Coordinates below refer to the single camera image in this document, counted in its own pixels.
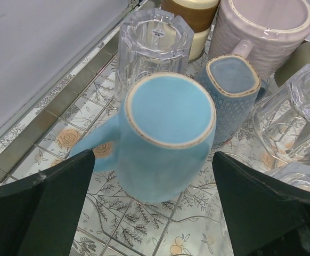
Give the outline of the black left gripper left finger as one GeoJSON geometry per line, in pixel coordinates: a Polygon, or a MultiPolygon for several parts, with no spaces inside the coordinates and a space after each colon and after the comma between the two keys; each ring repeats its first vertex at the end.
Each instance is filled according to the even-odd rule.
{"type": "Polygon", "coordinates": [[[85,150],[0,186],[0,255],[69,255],[94,164],[85,150]]]}

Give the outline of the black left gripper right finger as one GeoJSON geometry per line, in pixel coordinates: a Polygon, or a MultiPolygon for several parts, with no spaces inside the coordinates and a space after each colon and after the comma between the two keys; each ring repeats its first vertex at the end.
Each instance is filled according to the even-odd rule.
{"type": "Polygon", "coordinates": [[[218,151],[213,172],[235,255],[310,255],[310,192],[218,151]]]}

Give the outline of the clear faceted drinking glass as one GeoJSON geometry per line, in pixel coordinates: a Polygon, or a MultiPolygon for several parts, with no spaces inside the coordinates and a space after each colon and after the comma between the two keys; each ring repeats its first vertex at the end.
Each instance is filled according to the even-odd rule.
{"type": "Polygon", "coordinates": [[[252,123],[270,155],[310,164],[310,64],[254,108],[252,123]]]}

